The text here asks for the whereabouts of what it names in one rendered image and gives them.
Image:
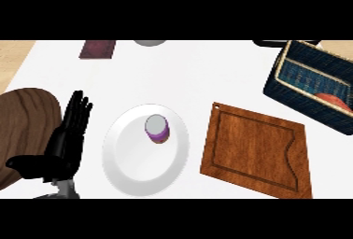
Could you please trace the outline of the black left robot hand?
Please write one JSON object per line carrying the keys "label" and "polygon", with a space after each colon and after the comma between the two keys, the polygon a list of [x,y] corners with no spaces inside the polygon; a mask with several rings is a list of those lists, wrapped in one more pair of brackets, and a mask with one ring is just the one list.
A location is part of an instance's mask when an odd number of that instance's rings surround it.
{"label": "black left robot hand", "polygon": [[83,91],[76,91],[63,123],[52,132],[45,154],[20,155],[8,159],[7,166],[26,179],[42,178],[45,183],[73,179],[82,162],[85,133],[92,109],[94,104],[83,96]]}

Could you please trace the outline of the round brown wooden board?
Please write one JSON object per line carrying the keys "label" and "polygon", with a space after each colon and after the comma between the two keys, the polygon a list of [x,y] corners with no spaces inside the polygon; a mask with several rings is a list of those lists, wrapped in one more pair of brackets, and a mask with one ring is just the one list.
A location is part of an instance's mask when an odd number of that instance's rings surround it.
{"label": "round brown wooden board", "polygon": [[21,179],[8,159],[45,153],[61,120],[61,106],[48,91],[26,88],[0,95],[0,190]]}

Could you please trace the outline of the brown wooden cutting board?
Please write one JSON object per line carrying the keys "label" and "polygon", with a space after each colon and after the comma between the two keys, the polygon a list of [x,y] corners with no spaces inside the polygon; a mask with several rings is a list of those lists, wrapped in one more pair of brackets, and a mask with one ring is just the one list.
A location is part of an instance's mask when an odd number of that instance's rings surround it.
{"label": "brown wooden cutting board", "polygon": [[215,103],[200,172],[274,197],[311,199],[305,125]]}

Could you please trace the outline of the dark blue wicker basket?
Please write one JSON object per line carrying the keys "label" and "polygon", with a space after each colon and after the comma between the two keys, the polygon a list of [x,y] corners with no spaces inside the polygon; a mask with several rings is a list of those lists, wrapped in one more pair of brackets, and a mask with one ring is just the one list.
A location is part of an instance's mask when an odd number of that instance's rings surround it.
{"label": "dark blue wicker basket", "polygon": [[353,109],[353,60],[302,40],[284,46],[264,94],[346,135],[353,135],[353,112],[315,96],[339,96]]}

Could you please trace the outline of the orange sweet potato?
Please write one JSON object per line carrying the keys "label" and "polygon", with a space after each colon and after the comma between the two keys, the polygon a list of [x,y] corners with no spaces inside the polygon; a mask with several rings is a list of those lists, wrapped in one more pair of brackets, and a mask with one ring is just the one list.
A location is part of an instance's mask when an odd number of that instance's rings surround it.
{"label": "orange sweet potato", "polygon": [[317,93],[315,96],[321,98],[329,104],[340,108],[342,110],[346,110],[349,112],[353,112],[353,109],[349,107],[348,103],[343,101],[343,99],[330,93]]}

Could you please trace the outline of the white oval plate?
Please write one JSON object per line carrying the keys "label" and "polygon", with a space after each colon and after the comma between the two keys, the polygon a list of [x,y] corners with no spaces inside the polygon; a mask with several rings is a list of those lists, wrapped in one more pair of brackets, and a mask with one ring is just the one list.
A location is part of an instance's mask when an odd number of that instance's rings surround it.
{"label": "white oval plate", "polygon": [[[170,137],[157,144],[145,121],[154,115],[169,121]],[[106,175],[114,187],[134,196],[165,191],[176,181],[190,156],[190,134],[178,113],[165,105],[139,105],[116,120],[103,149]]]}

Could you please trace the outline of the purple can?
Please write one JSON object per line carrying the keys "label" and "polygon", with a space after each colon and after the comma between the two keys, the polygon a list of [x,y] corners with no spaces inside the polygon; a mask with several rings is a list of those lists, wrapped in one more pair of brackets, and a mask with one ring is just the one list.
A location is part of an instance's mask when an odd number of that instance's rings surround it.
{"label": "purple can", "polygon": [[170,137],[170,127],[166,118],[154,114],[145,121],[145,132],[157,144],[163,144]]}

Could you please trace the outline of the dark maroon flat block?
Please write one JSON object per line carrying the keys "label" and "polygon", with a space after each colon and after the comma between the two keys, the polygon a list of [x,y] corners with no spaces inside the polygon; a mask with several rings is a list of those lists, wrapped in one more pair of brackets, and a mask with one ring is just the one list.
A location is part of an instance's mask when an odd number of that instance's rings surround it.
{"label": "dark maroon flat block", "polygon": [[114,40],[88,40],[80,52],[80,59],[111,59],[114,56]]}

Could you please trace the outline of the grey round object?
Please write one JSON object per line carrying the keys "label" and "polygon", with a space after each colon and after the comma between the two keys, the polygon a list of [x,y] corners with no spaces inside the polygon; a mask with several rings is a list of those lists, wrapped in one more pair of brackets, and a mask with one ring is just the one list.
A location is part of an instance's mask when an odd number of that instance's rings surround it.
{"label": "grey round object", "polygon": [[135,40],[137,44],[144,46],[144,47],[154,47],[162,45],[166,40]]}

